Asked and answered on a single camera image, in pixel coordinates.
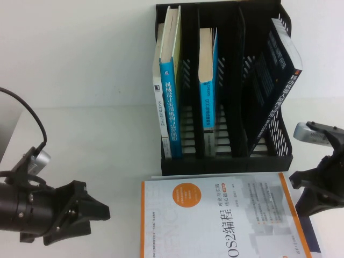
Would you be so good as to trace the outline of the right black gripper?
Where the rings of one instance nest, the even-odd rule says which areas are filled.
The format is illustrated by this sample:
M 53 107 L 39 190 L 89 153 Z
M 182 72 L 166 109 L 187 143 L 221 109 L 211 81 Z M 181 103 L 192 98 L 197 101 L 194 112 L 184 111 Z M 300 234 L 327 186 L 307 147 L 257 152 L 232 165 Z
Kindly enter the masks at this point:
M 343 208 L 343 151 L 333 151 L 318 167 L 296 171 L 289 180 L 294 189 L 304 188 L 295 205 L 299 217 Z

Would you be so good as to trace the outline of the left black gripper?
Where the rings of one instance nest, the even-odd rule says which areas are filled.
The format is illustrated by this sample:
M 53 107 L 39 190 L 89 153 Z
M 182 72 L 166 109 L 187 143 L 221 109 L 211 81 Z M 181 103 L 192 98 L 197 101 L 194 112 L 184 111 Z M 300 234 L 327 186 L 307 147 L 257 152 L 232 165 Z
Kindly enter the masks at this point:
M 110 219 L 109 207 L 91 197 L 81 181 L 72 181 L 51 193 L 36 192 L 29 207 L 20 242 L 42 237 L 45 246 L 91 234 L 90 220 Z

